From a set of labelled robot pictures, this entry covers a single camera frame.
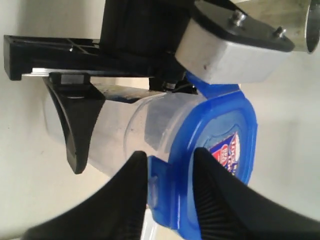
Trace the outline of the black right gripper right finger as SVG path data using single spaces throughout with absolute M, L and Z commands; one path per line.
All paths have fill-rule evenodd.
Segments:
M 193 198 L 203 240 L 318 240 L 320 222 L 249 188 L 211 153 L 193 155 Z

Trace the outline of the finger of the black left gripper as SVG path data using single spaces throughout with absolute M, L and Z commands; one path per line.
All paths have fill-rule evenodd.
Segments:
M 87 74 L 58 72 L 43 79 L 58 113 L 68 164 L 76 175 L 86 168 L 93 130 L 105 103 L 90 79 Z

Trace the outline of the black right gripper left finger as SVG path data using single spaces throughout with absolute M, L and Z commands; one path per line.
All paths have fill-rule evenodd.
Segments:
M 135 151 L 95 194 L 29 228 L 24 240 L 139 240 L 147 207 L 148 158 Z

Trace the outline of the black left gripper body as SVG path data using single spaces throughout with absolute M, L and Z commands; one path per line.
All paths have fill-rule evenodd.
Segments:
M 191 0 L 108 0 L 98 40 L 5 35 L 4 70 L 11 81 L 47 70 L 56 95 L 97 95 L 91 77 L 148 78 L 153 91 L 190 90 L 175 53 L 192 6 Z

